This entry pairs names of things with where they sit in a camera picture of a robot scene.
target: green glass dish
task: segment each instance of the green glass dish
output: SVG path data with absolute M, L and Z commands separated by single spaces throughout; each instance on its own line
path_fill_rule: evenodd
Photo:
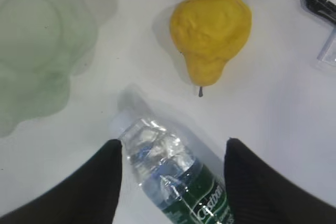
M 66 106 L 71 69 L 97 33 L 83 0 L 0 0 L 0 136 Z

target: bottle label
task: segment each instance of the bottle label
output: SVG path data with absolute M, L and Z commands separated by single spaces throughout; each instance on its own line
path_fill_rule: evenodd
M 182 197 L 163 210 L 175 224 L 233 224 L 224 187 L 203 165 Z

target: white table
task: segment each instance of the white table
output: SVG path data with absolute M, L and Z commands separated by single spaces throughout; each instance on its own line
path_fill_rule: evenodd
M 130 84 L 221 159 L 225 141 L 238 137 L 336 206 L 336 78 L 311 66 L 331 26 L 306 14 L 299 0 L 245 0 L 254 15 L 249 42 L 200 99 L 167 29 L 182 0 L 86 1 L 101 26 L 96 55 L 72 77 L 64 110 L 0 139 L 0 216 L 58 184 L 109 139 L 118 93 Z M 125 173 L 115 223 L 167 221 Z

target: water bottle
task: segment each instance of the water bottle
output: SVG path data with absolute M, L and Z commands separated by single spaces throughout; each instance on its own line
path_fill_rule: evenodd
M 233 224 L 224 184 L 153 116 L 124 110 L 111 124 L 135 177 L 174 224 Z

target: yellow pear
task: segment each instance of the yellow pear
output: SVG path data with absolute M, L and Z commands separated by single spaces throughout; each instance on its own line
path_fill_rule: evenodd
M 196 85 L 218 81 L 247 42 L 251 24 L 251 11 L 242 0 L 185 0 L 177 6 L 171 36 Z

